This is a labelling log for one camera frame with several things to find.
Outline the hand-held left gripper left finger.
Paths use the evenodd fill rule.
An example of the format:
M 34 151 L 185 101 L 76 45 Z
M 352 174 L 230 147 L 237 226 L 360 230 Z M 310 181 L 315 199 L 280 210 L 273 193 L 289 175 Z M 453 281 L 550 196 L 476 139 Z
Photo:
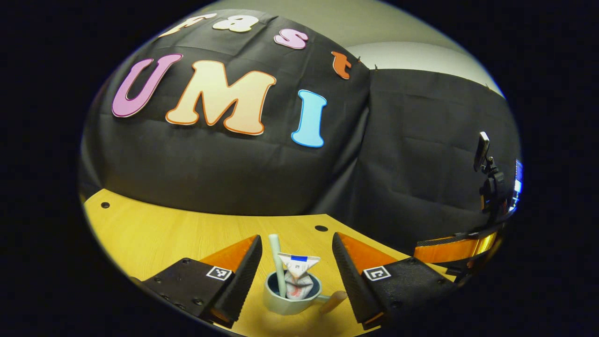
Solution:
M 262 240 L 256 234 L 201 260 L 182 258 L 141 281 L 140 287 L 196 318 L 231 328 L 238 321 L 262 255 Z

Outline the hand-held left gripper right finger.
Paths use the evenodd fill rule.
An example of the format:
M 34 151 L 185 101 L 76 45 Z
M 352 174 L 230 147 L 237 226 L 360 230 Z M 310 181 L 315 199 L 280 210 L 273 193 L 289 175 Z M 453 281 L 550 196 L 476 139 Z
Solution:
M 332 252 L 364 329 L 415 320 L 457 290 L 455 282 L 417 258 L 400 260 L 340 232 L 332 237 Z

